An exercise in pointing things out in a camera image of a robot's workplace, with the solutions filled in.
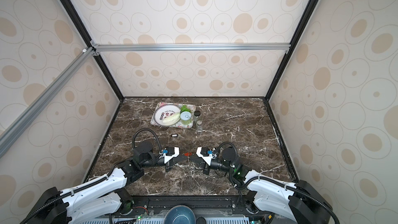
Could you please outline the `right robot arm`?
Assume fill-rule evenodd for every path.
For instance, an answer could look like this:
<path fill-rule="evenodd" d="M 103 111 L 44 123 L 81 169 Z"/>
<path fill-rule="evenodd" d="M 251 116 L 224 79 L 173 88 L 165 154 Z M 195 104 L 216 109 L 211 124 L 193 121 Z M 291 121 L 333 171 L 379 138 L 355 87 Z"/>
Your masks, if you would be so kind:
<path fill-rule="evenodd" d="M 233 188 L 247 191 L 243 204 L 251 213 L 272 212 L 298 224 L 340 222 L 332 206 L 308 182 L 289 183 L 260 174 L 240 162 L 230 142 L 214 149 L 199 147 L 189 160 L 199 164 L 204 174 L 210 170 L 226 172 Z"/>

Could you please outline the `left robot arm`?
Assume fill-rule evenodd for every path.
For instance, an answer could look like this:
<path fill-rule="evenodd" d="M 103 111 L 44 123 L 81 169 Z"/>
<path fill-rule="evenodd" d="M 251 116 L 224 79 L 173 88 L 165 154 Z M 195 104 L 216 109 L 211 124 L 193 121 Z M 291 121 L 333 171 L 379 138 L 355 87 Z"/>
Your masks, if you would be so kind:
<path fill-rule="evenodd" d="M 145 131 L 153 135 L 158 152 L 153 152 L 153 146 L 148 141 L 135 144 L 138 135 Z M 57 190 L 56 187 L 46 190 L 22 223 L 76 223 L 75 215 L 80 207 L 137 181 L 144 176 L 145 167 L 165 167 L 168 172 L 174 165 L 188 159 L 180 154 L 178 147 L 162 147 L 159 137 L 149 128 L 140 129 L 133 135 L 132 150 L 131 157 L 115 164 L 108 173 L 98 178 L 64 190 Z"/>

